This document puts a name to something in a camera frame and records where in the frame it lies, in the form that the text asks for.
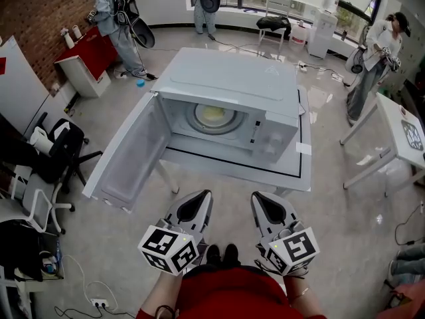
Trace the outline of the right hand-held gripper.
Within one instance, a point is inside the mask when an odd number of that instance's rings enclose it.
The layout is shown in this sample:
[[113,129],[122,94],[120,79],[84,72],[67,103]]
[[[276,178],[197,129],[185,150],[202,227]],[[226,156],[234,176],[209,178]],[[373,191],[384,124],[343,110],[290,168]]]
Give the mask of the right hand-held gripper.
[[[251,208],[256,227],[263,236],[260,246],[265,250],[262,256],[282,276],[306,268],[320,253],[311,227],[305,227],[292,206],[284,198],[273,193],[255,191],[251,195]],[[285,229],[271,233],[267,228],[282,225]]]

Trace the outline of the white round plate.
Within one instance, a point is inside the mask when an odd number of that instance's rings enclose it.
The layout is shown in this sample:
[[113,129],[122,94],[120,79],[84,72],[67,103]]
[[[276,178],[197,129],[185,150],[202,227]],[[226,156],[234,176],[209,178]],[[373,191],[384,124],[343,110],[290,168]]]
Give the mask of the white round plate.
[[200,124],[204,128],[222,128],[232,122],[235,117],[236,112],[234,110],[226,109],[226,114],[223,119],[218,122],[209,122],[208,120],[203,118],[203,110],[207,105],[198,104],[195,107],[194,117],[198,124]]

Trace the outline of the white microwave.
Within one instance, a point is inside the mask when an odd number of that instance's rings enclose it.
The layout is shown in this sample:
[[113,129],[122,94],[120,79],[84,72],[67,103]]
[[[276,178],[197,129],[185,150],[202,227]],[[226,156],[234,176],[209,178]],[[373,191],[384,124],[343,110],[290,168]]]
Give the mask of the white microwave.
[[298,86],[295,68],[290,64],[210,49],[183,48],[157,82],[233,89],[265,97],[267,102],[263,107],[234,110],[235,117],[225,127],[204,128],[195,120],[195,107],[224,106],[162,99],[150,90],[104,150],[86,182],[84,196],[132,210],[151,172],[159,162],[165,161],[161,156],[172,134],[242,148],[260,161],[276,163],[297,133]]

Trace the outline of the person's right forearm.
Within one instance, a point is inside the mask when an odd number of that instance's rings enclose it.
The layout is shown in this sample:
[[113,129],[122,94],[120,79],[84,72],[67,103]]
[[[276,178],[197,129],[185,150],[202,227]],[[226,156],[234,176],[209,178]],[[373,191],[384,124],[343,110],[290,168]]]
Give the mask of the person's right forearm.
[[323,309],[312,288],[305,279],[283,277],[288,301],[304,318],[323,315]]

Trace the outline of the person's black shoe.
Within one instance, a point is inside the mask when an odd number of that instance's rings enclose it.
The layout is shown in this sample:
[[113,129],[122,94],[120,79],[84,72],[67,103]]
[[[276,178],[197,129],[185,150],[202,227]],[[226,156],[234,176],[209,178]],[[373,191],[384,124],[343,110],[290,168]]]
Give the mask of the person's black shoe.
[[207,249],[206,258],[208,265],[220,266],[221,256],[219,247],[217,245],[210,245]]
[[225,268],[234,268],[240,266],[240,261],[238,259],[238,249],[235,244],[230,243],[227,245],[222,263]]

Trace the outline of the white table with black line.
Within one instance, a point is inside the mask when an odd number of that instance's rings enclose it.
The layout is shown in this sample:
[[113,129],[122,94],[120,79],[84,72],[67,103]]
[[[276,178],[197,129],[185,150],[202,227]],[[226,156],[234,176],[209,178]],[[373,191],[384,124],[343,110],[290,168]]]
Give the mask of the white table with black line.
[[[172,134],[161,158],[187,169],[226,175],[236,179],[272,185],[278,189],[310,191],[312,156],[296,152],[296,143],[311,145],[311,125],[307,91],[298,86],[298,103],[305,114],[298,120],[298,130],[276,163],[260,161],[247,150],[181,134]],[[158,97],[185,102],[215,104],[233,110],[263,107],[267,98],[227,88],[196,84],[171,86],[155,83],[151,89]]]

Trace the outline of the person's right black shoe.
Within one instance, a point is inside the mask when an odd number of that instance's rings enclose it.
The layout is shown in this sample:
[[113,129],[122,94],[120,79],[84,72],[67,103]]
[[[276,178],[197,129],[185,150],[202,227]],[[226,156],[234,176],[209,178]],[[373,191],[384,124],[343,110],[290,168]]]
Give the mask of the person's right black shoe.
[[222,263],[225,268],[234,268],[240,266],[240,261],[238,259],[238,249],[235,244],[230,243],[227,245]]

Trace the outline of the person's red top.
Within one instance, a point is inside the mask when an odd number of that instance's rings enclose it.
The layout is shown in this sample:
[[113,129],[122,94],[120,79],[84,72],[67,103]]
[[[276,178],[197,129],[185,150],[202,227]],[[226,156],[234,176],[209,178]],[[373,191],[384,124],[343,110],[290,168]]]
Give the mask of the person's red top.
[[183,276],[173,319],[327,319],[304,318],[288,301],[284,283],[255,268],[207,270]]

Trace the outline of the plain white table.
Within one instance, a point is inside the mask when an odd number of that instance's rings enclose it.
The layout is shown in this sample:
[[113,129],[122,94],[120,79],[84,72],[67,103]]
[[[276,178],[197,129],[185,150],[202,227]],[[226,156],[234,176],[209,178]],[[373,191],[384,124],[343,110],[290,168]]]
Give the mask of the plain white table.
[[[357,174],[355,177],[348,179],[343,183],[343,189],[358,184],[360,181],[368,178],[394,159],[398,159],[408,163],[416,168],[416,173],[399,185],[391,187],[384,192],[385,197],[389,197],[394,193],[416,183],[425,178],[425,133],[419,119],[406,110],[403,106],[393,102],[390,98],[382,94],[375,94],[374,100],[371,102],[365,112],[361,114],[354,126],[339,140],[339,143],[345,145],[360,129],[365,125],[367,120],[378,111],[384,122],[384,129],[390,134],[390,145],[385,148],[378,156],[378,159],[371,166]],[[414,150],[409,147],[404,135],[401,120],[419,123],[422,141],[424,143],[424,151]]]

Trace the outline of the white office chair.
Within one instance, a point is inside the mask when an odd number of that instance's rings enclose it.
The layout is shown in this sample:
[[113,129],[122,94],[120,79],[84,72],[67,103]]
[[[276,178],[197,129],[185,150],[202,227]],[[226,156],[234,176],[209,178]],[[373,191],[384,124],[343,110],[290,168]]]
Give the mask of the white office chair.
[[51,220],[60,235],[65,235],[63,229],[56,217],[56,210],[67,209],[70,212],[75,211],[71,203],[58,203],[57,195],[60,191],[61,182],[47,183],[39,175],[32,174],[24,184],[26,188],[22,199],[15,199],[17,182],[21,179],[17,175],[12,188],[12,194],[9,199],[0,196],[0,223],[8,221],[24,221],[39,233],[47,233],[47,225]]

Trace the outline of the grey patterned mat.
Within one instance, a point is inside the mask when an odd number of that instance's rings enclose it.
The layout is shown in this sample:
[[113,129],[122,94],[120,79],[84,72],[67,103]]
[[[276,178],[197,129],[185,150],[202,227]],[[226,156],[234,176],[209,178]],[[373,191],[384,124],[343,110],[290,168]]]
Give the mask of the grey patterned mat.
[[409,147],[414,150],[423,152],[424,143],[422,141],[422,135],[420,133],[419,123],[401,120],[401,124],[402,124],[402,129]]

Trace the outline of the black fabric bag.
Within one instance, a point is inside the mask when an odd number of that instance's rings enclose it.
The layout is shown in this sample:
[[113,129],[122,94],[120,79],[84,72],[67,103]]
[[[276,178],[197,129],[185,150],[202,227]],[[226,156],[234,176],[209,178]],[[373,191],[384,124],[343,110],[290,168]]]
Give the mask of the black fabric bag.
[[39,233],[12,221],[0,223],[0,266],[20,272],[38,282],[43,281],[39,255]]

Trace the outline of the white water dispenser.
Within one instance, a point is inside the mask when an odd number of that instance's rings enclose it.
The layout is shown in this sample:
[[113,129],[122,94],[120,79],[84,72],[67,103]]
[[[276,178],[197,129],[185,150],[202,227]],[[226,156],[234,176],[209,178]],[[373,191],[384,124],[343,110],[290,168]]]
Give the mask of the white water dispenser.
[[338,18],[336,10],[339,0],[322,0],[321,7],[315,14],[315,20],[309,32],[307,51],[317,58],[325,58],[331,45]]

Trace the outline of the white board panel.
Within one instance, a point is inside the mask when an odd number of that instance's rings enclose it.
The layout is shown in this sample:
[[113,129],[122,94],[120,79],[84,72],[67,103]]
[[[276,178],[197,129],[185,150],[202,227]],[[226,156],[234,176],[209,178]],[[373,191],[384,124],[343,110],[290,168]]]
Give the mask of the white board panel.
[[36,122],[48,112],[51,95],[14,37],[0,46],[0,57],[7,58],[5,74],[0,75],[0,115],[23,137],[29,138]]

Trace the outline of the white bottle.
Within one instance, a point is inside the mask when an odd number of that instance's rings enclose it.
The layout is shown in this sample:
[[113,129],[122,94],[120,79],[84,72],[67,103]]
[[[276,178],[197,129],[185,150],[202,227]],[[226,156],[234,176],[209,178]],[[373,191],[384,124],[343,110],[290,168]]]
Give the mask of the white bottle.
[[74,41],[73,41],[72,37],[70,36],[70,33],[69,33],[69,30],[68,30],[68,29],[63,28],[63,29],[60,31],[60,35],[61,35],[61,36],[62,36],[62,38],[65,40],[66,45],[67,45],[67,47],[68,47],[69,49],[74,48],[75,44],[74,44]]

